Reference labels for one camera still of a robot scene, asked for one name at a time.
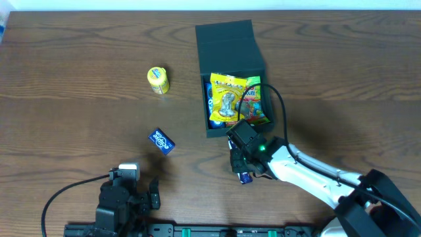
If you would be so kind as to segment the Haribo gummy bag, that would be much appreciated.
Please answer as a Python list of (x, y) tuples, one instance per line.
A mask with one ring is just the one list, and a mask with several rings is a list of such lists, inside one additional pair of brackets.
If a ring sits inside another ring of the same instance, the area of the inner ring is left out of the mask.
[[(249, 86), (254, 84), (261, 83), (260, 76), (252, 76), (247, 78), (246, 89)], [(264, 114), (261, 104), (261, 92), (260, 86), (255, 86), (250, 89), (246, 96), (243, 99), (243, 103), (241, 105), (241, 114), (244, 116), (244, 119), (249, 122), (250, 124), (265, 124), (270, 122), (267, 116)], [(236, 123), (233, 122), (225, 122), (226, 127), (231, 127)]]

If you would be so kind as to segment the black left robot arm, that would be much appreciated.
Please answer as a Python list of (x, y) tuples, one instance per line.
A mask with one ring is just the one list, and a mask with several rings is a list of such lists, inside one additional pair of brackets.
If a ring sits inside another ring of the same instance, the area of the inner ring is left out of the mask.
[(137, 190), (136, 169), (113, 169), (109, 181), (100, 187), (95, 222), (84, 234), (94, 237), (147, 236), (144, 218), (161, 207), (159, 179), (144, 192)]

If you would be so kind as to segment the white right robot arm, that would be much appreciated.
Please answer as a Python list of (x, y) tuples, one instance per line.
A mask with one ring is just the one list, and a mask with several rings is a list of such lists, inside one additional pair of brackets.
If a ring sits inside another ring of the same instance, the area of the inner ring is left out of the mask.
[(343, 171), (299, 151), (283, 138), (229, 136), (234, 173), (257, 172), (296, 185), (335, 213), (324, 228), (346, 236), (419, 236), (420, 214), (384, 173)]

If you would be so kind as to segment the blue Oreo cookie pack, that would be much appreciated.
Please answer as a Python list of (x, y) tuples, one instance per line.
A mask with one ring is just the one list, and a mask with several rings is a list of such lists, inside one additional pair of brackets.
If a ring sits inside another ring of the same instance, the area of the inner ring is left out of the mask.
[[(212, 86), (211, 83), (207, 82), (205, 83), (205, 89), (206, 89), (206, 101), (207, 101), (207, 111), (209, 116), (212, 114), (213, 110), (213, 100), (212, 100)], [(209, 127), (211, 129), (218, 129), (218, 128), (224, 128), (225, 123), (219, 122), (219, 121), (213, 121), (209, 119)]]

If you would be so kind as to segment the blue Dairy Milk chocolate bar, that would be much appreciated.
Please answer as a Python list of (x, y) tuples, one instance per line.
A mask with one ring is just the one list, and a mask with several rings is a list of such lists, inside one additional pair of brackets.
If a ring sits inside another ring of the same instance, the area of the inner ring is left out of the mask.
[(242, 167), (241, 161), (244, 161), (244, 158), (241, 158), (239, 148), (237, 148), (231, 139), (228, 139), (228, 147), (230, 148), (230, 164), (232, 171), (237, 174), (241, 184), (252, 183), (253, 178), (249, 174), (249, 171), (246, 171)]

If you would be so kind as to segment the yellow snack bag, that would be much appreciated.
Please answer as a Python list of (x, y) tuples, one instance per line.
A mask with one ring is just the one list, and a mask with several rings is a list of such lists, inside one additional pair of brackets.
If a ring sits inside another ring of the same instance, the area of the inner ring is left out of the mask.
[(245, 92), (247, 79), (212, 73), (210, 82), (213, 103), (210, 120), (216, 122), (237, 121), (239, 112), (235, 106)]

